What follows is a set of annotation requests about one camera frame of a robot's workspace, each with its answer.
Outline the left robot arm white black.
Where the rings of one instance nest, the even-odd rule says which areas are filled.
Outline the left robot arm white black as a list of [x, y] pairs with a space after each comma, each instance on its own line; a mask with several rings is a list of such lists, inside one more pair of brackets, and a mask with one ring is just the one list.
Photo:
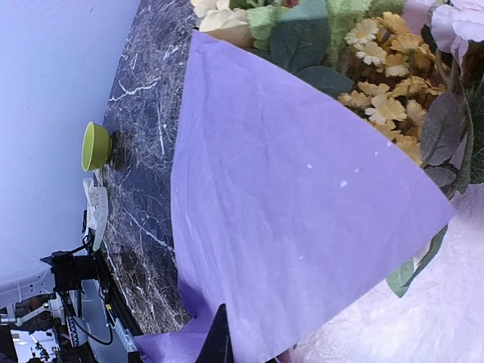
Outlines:
[[36, 296], [61, 295], [81, 291], [82, 282], [95, 280], [99, 276], [98, 258], [94, 254], [76, 255], [70, 251], [57, 251], [41, 259], [48, 267], [28, 278], [1, 285], [2, 324], [17, 327], [29, 319], [42, 314], [46, 309], [38, 307], [25, 317], [16, 316], [16, 304]]

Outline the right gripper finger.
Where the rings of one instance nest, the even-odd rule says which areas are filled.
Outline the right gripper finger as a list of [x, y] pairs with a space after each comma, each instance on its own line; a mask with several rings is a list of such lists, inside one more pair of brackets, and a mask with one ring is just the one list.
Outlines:
[[196, 363], [233, 363], [233, 350], [225, 304], [221, 304], [216, 312]]

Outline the pink purple wrapping paper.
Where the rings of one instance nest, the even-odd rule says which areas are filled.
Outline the pink purple wrapping paper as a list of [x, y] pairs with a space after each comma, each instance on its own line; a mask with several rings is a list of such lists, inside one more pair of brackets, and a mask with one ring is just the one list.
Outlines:
[[196, 28], [171, 174], [191, 320], [135, 344], [196, 362], [221, 304], [233, 362], [481, 362], [483, 182], [452, 199], [337, 97]]

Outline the yellow fuzzy poppy stem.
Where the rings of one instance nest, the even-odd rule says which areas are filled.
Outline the yellow fuzzy poppy stem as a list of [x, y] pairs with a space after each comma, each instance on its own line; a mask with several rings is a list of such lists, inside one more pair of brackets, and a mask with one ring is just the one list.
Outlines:
[[273, 1], [248, 10], [253, 47], [280, 68], [296, 73], [336, 67], [345, 35], [366, 17], [401, 14], [405, 1]]

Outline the yellow daisy flower bunch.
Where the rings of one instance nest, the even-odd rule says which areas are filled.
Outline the yellow daisy flower bunch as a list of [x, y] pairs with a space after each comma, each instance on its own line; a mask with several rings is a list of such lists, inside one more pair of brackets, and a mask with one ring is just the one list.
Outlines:
[[390, 11], [359, 21], [344, 41], [353, 68], [348, 75], [355, 84], [337, 100], [424, 166], [424, 119], [446, 90], [437, 75], [435, 51]]

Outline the pink rose flower stem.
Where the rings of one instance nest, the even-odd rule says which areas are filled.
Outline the pink rose flower stem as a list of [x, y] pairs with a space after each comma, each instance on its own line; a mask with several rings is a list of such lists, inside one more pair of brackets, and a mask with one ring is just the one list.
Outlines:
[[[399, 141], [447, 199], [483, 182], [483, 3], [408, 1], [403, 17], [435, 59], [418, 141]], [[442, 81], [443, 88], [433, 86]]]

